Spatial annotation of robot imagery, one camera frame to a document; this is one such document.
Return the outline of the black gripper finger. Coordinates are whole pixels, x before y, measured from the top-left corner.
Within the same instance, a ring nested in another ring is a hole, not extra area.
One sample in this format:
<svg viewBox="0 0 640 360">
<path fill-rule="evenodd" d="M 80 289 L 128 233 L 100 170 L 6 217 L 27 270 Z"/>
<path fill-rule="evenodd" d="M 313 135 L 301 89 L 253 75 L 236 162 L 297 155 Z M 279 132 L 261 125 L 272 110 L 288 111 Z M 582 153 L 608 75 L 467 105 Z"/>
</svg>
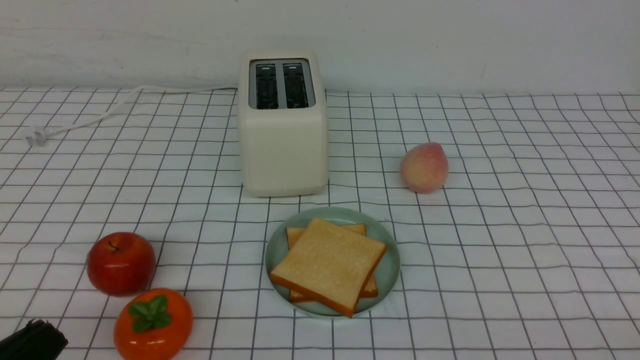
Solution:
<svg viewBox="0 0 640 360">
<path fill-rule="evenodd" d="M 2 360 L 56 360 L 69 344 L 66 336 L 43 319 L 30 320 L 24 328 L 0 342 Z"/>
</svg>

